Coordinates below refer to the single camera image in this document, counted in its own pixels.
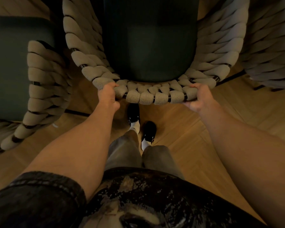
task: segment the herringbone floor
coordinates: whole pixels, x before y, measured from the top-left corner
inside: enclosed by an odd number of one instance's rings
[[[21,5],[22,2],[16,0],[14,3]],[[209,8],[203,3],[207,1],[200,2],[202,12]],[[0,7],[4,7],[4,4],[0,0]],[[1,10],[0,15],[8,15],[4,12],[4,8]],[[81,75],[79,69],[72,67],[71,70],[75,76],[75,87],[69,108],[91,113],[97,104],[96,89]],[[236,65],[231,74],[240,70],[240,65]],[[234,117],[285,140],[285,90],[275,93],[270,92],[268,88],[253,91],[245,78],[238,78],[215,87],[213,95]],[[122,101],[121,105],[113,122],[111,141],[128,129],[125,119],[126,103]],[[189,111],[181,104],[141,105],[140,109],[142,122],[152,120],[158,126],[155,144],[170,148],[189,182],[219,195],[259,218],[233,184],[213,148],[205,126],[196,113]],[[56,122],[58,128],[49,126],[40,130],[14,150],[0,155],[0,189],[19,175],[43,147],[60,134],[83,122],[84,119],[84,117],[64,114]]]

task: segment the white sock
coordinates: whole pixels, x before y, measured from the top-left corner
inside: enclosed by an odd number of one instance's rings
[[[144,138],[144,140],[141,142],[141,149],[142,149],[142,151],[144,151],[144,149],[147,148],[150,145],[151,145],[151,142],[146,141],[145,138]]]
[[[139,123],[139,121],[131,122],[131,127],[129,128],[129,130],[134,130],[136,132],[136,134],[138,134],[139,131],[140,131],[140,123]]]

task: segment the forearm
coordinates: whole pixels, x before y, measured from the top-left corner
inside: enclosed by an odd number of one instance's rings
[[[285,142],[236,120],[218,103],[200,115],[243,196],[266,222],[285,227]]]
[[[99,103],[85,122],[47,145],[24,170],[45,171],[78,182],[89,198],[101,182],[114,111]]]

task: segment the foot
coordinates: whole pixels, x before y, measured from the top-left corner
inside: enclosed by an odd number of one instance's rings
[[[130,124],[129,130],[134,130],[137,134],[140,131],[140,117],[139,105],[131,103],[128,107],[128,123]]]
[[[156,130],[157,128],[154,122],[148,121],[144,125],[143,135],[141,138],[141,149],[143,151],[154,142]]]

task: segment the chair leg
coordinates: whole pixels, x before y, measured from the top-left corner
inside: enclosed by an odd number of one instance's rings
[[[66,109],[64,112],[67,114],[80,115],[80,116],[84,116],[84,117],[89,117],[91,115],[91,114],[82,113],[82,112],[70,110],[70,109]]]
[[[254,90],[259,90],[259,89],[262,89],[264,87],[265,87],[264,85],[259,85],[259,86],[255,87]]]
[[[278,92],[278,91],[281,91],[281,90],[284,90],[283,88],[275,88],[275,89],[272,89],[271,92]]]
[[[236,74],[234,74],[234,75],[232,75],[232,76],[230,76],[228,78],[225,78],[223,81],[218,82],[216,84],[216,86],[222,85],[222,84],[224,84],[226,82],[229,82],[229,81],[231,81],[233,79],[236,79],[237,77],[243,76],[244,74],[246,74],[246,72],[245,72],[245,70],[242,70],[241,72],[238,72],[238,73],[236,73]]]

